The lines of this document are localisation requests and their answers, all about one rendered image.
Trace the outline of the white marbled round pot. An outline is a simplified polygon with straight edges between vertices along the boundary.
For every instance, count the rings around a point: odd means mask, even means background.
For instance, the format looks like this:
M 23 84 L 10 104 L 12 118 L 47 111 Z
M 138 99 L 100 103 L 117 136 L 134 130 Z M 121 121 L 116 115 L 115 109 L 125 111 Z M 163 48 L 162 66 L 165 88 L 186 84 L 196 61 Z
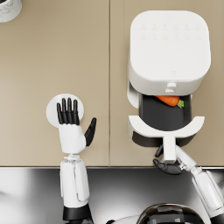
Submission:
M 0 23 L 9 22 L 22 10 L 22 0 L 0 0 Z

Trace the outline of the pale white air fryer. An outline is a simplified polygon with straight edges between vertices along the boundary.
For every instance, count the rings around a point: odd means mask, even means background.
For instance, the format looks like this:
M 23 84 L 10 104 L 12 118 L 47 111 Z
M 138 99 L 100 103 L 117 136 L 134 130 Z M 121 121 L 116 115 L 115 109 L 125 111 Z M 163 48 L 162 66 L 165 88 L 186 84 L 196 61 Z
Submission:
M 206 21 L 187 10 L 148 10 L 130 26 L 127 96 L 190 95 L 211 65 Z

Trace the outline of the round white plate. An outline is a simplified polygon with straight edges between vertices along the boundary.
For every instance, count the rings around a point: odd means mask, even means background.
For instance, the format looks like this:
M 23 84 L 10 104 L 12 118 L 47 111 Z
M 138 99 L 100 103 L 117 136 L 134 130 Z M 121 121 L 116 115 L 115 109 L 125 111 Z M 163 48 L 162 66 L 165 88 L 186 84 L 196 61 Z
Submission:
M 58 94 L 58 95 L 54 96 L 49 101 L 49 103 L 46 107 L 46 118 L 47 118 L 48 122 L 55 128 L 58 128 L 60 125 L 60 123 L 58 121 L 57 104 L 58 103 L 62 104 L 62 99 L 67 100 L 68 98 L 70 98 L 72 102 L 74 100 L 76 100 L 78 102 L 78 116 L 79 116 L 80 120 L 82 119 L 82 117 L 84 115 L 83 104 L 77 96 L 75 96 L 73 94 Z

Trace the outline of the orange carrot with green top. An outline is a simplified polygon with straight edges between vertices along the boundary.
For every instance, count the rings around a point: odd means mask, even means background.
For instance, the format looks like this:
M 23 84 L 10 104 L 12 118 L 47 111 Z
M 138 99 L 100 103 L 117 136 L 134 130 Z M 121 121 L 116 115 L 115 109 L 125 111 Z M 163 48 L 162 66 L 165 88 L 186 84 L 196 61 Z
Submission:
M 179 108 L 183 108 L 185 106 L 185 103 L 178 96 L 157 95 L 157 98 L 171 107 L 178 106 Z

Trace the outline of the air fryer drawer with handle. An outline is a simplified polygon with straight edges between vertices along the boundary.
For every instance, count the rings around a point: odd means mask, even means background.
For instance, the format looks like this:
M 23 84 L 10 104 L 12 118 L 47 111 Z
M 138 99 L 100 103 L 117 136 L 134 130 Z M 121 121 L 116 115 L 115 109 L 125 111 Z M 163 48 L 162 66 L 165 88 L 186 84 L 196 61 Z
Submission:
M 130 115 L 129 137 L 143 147 L 164 147 L 162 163 L 173 164 L 178 157 L 176 146 L 188 144 L 202 128 L 205 117 L 192 118 L 191 96 L 181 96 L 184 107 L 169 106 L 157 97 L 140 96 L 139 115 Z

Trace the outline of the dark round robot body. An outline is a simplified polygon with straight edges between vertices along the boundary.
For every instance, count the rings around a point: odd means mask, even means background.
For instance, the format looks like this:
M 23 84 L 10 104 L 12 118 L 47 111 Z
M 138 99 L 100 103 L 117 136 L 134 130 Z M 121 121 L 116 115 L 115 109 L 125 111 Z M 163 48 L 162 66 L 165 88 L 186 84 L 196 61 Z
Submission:
M 140 215 L 106 224 L 205 224 L 200 216 L 188 206 L 180 204 L 156 204 L 147 207 Z

